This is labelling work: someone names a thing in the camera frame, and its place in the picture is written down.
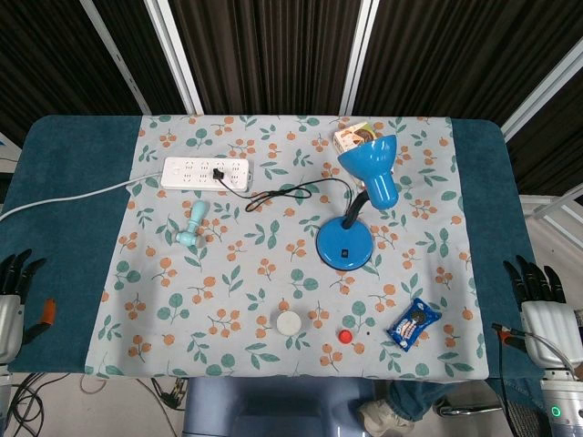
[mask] sneaker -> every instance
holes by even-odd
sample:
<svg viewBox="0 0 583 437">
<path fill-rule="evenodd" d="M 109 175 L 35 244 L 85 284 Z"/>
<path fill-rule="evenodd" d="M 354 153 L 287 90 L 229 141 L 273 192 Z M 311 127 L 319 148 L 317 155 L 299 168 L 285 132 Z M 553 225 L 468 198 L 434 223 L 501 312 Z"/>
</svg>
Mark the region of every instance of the sneaker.
<svg viewBox="0 0 583 437">
<path fill-rule="evenodd" d="M 364 429 L 373 437 L 383 437 L 389 431 L 405 435 L 414 427 L 414 422 L 406 421 L 397 415 L 385 400 L 365 403 L 358 409 L 358 414 Z"/>
</svg>

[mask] lamp shade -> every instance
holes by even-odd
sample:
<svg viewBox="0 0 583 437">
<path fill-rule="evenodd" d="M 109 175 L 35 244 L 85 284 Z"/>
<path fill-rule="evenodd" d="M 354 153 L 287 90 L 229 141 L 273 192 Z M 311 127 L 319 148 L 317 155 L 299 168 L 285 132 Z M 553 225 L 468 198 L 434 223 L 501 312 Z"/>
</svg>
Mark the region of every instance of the lamp shade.
<svg viewBox="0 0 583 437">
<path fill-rule="evenodd" d="M 377 209 L 392 208 L 399 199 L 391 175 L 396 151 L 397 138 L 390 135 L 363 143 L 338 157 L 346 171 L 364 182 L 371 203 Z"/>
</svg>

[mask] lamp neck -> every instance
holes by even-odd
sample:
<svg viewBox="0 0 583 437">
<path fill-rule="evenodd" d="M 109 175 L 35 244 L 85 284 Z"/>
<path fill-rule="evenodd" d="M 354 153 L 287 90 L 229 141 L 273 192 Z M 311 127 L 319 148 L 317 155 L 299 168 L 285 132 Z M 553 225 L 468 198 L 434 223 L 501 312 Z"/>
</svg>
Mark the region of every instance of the lamp neck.
<svg viewBox="0 0 583 437">
<path fill-rule="evenodd" d="M 343 221 L 343 228 L 349 229 L 356 219 L 358 218 L 358 213 L 361 211 L 364 204 L 369 200 L 368 191 L 362 191 L 356 196 L 356 199 L 352 203 L 350 207 L 348 207 L 348 211 L 346 211 L 346 216 Z"/>
</svg>

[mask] white power strip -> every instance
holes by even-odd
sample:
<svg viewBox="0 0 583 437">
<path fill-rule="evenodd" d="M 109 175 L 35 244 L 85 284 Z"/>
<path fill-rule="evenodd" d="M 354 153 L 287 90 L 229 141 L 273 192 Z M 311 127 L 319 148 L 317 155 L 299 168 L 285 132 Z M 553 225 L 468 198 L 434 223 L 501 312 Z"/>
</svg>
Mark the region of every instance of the white power strip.
<svg viewBox="0 0 583 437">
<path fill-rule="evenodd" d="M 222 180 L 233 191 L 245 191 L 249 182 L 249 161 L 238 158 L 180 158 L 164 160 L 160 185 L 166 189 L 199 189 L 223 191 L 218 180 L 212 178 L 217 168 L 225 174 Z"/>
</svg>

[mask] white bottle cap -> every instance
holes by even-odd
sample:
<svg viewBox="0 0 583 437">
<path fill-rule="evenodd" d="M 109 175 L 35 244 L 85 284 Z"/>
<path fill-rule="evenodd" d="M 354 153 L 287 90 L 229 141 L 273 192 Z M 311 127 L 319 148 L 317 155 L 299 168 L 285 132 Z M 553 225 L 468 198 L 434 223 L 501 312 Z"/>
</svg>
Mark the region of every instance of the white bottle cap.
<svg viewBox="0 0 583 437">
<path fill-rule="evenodd" d="M 277 318 L 277 330 L 281 335 L 290 337 L 300 332 L 302 328 L 302 320 L 297 313 L 293 311 L 284 311 Z"/>
</svg>

